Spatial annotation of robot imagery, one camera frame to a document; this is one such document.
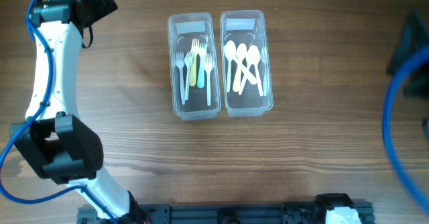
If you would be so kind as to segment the white plastic fork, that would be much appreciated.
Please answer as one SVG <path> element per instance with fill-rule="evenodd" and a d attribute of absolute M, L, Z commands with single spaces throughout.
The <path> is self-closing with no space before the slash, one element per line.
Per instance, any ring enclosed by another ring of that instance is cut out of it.
<path fill-rule="evenodd" d="M 188 100 L 188 91 L 189 91 L 189 81 L 190 81 L 190 68 L 193 63 L 194 52 L 191 50 L 185 56 L 185 65 L 186 65 L 186 80 L 185 80 L 185 101 Z"/>
<path fill-rule="evenodd" d="M 181 102 L 183 105 L 185 104 L 184 65 L 185 65 L 184 53 L 183 52 L 177 52 L 176 53 L 176 66 L 178 67 L 179 74 L 180 74 L 180 79 L 179 79 L 179 82 L 180 82 L 180 98 L 181 98 Z"/>
<path fill-rule="evenodd" d="M 208 53 L 206 55 L 205 63 L 204 63 L 204 70 L 206 73 L 206 102 L 208 106 L 211 106 L 211 83 L 210 83 L 210 74 L 213 69 L 213 62 L 212 62 L 212 54 Z"/>

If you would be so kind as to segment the yellow plastic fork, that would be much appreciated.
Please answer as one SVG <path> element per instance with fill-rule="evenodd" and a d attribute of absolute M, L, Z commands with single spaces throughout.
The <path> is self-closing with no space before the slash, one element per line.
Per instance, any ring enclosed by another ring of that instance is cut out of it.
<path fill-rule="evenodd" d="M 196 85 L 196 58 L 200 49 L 200 43 L 198 38 L 192 40 L 191 51 L 193 52 L 192 65 L 190 67 L 190 80 L 189 85 L 194 87 Z"/>

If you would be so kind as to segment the light blue plastic fork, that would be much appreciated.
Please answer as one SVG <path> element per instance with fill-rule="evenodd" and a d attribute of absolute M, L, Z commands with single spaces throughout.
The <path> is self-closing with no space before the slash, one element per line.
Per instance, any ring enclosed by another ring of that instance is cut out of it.
<path fill-rule="evenodd" d="M 204 61 L 206 59 L 207 44 L 201 43 L 198 51 L 200 57 L 200 64 L 198 69 L 197 87 L 202 89 L 204 87 Z"/>

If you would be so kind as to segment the thin white plastic spoon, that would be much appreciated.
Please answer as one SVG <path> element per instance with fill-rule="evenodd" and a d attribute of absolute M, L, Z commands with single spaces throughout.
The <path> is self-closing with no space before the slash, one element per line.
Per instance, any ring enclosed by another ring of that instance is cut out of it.
<path fill-rule="evenodd" d="M 232 61 L 236 57 L 236 45 L 234 41 L 229 40 L 224 45 L 225 58 L 227 59 L 227 92 L 231 90 L 231 72 L 232 72 Z"/>

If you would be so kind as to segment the yellow plastic spoon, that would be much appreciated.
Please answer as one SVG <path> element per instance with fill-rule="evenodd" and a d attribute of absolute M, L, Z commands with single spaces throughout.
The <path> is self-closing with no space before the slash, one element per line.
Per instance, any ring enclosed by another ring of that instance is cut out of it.
<path fill-rule="evenodd" d="M 242 61 L 246 57 L 247 46 L 244 43 L 239 44 L 236 50 L 237 69 L 233 81 L 233 91 L 238 92 L 241 84 Z"/>

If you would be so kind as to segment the outermost white plastic spoon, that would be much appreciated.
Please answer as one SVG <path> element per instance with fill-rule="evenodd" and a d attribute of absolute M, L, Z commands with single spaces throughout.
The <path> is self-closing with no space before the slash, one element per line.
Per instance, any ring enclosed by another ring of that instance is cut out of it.
<path fill-rule="evenodd" d="M 239 64 L 241 64 L 244 59 L 246 59 L 247 63 L 246 66 L 243 66 L 241 68 L 241 73 L 239 74 L 240 76 L 243 75 L 243 77 L 241 78 L 241 83 L 239 85 L 239 95 L 241 95 L 245 87 L 245 83 L 247 81 L 249 81 L 253 85 L 257 83 L 257 79 L 250 72 L 250 67 L 252 66 L 253 59 L 252 46 L 247 48 L 245 44 L 240 44 L 237 49 L 237 57 L 239 60 Z"/>

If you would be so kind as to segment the wide-handled white spoon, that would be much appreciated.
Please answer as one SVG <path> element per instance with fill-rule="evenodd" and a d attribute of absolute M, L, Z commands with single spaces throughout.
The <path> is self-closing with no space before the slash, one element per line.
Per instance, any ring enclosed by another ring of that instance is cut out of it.
<path fill-rule="evenodd" d="M 261 60 L 261 53 L 260 53 L 258 47 L 255 45 L 251 45 L 249 47 L 249 51 L 251 53 L 251 63 L 255 67 L 255 77 L 257 79 L 257 87 L 258 87 L 259 95 L 262 97 L 263 96 L 263 87 L 262 87 L 261 77 L 260 77 L 259 67 L 258 67 L 259 61 Z"/>

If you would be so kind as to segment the long white plastic spoon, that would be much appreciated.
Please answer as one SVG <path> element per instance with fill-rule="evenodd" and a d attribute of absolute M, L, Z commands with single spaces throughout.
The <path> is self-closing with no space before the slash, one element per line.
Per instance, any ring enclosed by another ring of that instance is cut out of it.
<path fill-rule="evenodd" d="M 250 72 L 249 69 L 247 69 L 246 67 L 243 66 L 241 61 L 238 59 L 238 55 L 236 55 L 233 60 L 237 64 L 237 69 L 236 69 L 235 77 L 233 80 L 233 88 L 237 88 L 240 85 L 242 74 L 244 74 L 244 76 L 247 77 L 247 80 L 251 84 L 255 85 L 257 83 L 256 77 Z"/>

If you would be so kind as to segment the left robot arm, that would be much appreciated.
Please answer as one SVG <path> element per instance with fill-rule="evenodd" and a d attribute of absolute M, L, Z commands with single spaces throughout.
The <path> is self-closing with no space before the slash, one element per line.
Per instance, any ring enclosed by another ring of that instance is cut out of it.
<path fill-rule="evenodd" d="M 114 0 L 31 0 L 25 23 L 36 44 L 34 89 L 5 150 L 17 148 L 40 178 L 79 192 L 100 219 L 146 223 L 133 195 L 104 167 L 101 140 L 80 120 L 76 105 L 78 55 L 88 48 L 83 37 L 116 9 Z"/>

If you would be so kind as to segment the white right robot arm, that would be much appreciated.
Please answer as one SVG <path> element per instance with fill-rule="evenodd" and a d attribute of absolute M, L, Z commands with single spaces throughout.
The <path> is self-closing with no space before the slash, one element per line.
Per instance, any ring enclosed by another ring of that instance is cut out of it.
<path fill-rule="evenodd" d="M 411 12 L 402 30 L 402 36 L 387 65 L 386 73 L 391 76 L 383 101 L 381 132 L 388 160 L 399 181 L 410 196 L 428 212 L 428 197 L 408 175 L 398 158 L 391 138 L 391 111 L 397 92 L 403 82 L 405 97 L 428 98 L 428 29 L 417 10 Z M 347 194 L 329 193 L 316 196 L 312 210 L 313 223 L 367 223 L 363 213 Z"/>

